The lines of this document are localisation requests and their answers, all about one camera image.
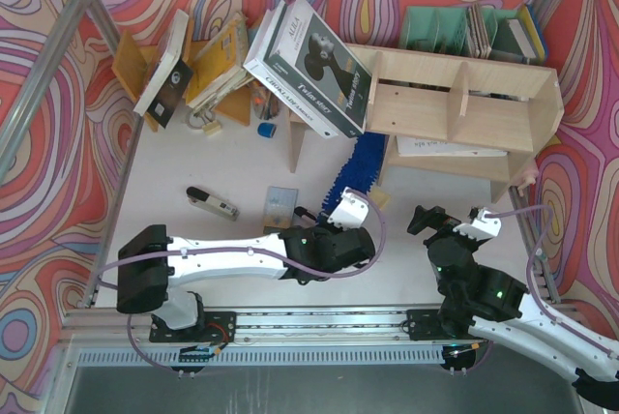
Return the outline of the blue microfibre duster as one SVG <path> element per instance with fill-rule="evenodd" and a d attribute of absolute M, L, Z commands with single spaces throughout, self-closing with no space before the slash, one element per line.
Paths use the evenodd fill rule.
<path fill-rule="evenodd" d="M 386 143 L 387 136 L 383 133 L 364 133 L 356 139 L 351 156 L 339 170 L 322 201 L 322 217 L 327 217 L 335 210 L 346 187 L 362 193 L 370 191 L 378 180 Z"/>

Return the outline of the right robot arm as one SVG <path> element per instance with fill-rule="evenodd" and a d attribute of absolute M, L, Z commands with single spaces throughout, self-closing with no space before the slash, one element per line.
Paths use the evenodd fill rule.
<path fill-rule="evenodd" d="M 474 254 L 500 233 L 504 214 L 473 209 L 462 222 L 435 206 L 417 206 L 407 227 L 427 228 L 427 257 L 443 298 L 437 319 L 451 337 L 498 343 L 569 381 L 583 399 L 618 408 L 618 342 L 544 302 L 527 267 L 525 281 L 478 263 Z"/>

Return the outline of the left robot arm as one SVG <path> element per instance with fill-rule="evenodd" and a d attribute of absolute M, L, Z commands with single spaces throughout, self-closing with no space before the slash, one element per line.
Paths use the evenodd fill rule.
<path fill-rule="evenodd" d="M 151 313 L 172 331 L 198 323 L 198 294 L 191 283 L 215 278 L 259 277 L 324 281 L 368 264 L 375 246 L 363 227 L 334 230 L 293 226 L 245 240 L 201 241 L 168 236 L 166 226 L 145 227 L 118 251 L 119 260 L 147 257 L 118 267 L 116 310 Z"/>

